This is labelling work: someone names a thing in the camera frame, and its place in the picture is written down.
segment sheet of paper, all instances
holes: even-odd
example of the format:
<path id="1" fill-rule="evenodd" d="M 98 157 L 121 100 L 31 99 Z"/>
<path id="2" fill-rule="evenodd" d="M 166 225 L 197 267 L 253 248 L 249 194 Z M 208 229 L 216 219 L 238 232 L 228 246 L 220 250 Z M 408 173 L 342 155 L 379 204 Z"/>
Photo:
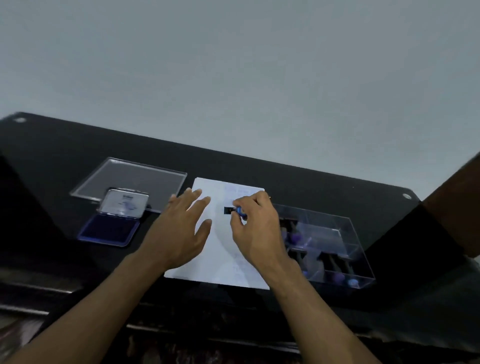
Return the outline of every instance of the sheet of paper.
<path id="1" fill-rule="evenodd" d="M 195 179 L 192 189 L 197 188 L 202 189 L 199 198 L 210 196 L 212 200 L 198 220 L 196 229 L 202 221 L 211 218 L 210 235 L 196 258 L 179 268 L 168 270 L 165 277 L 268 290 L 262 276 L 240 253 L 232 238 L 230 215 L 224 215 L 224 207 L 233 206 L 233 200 L 264 189 L 205 178 Z"/>

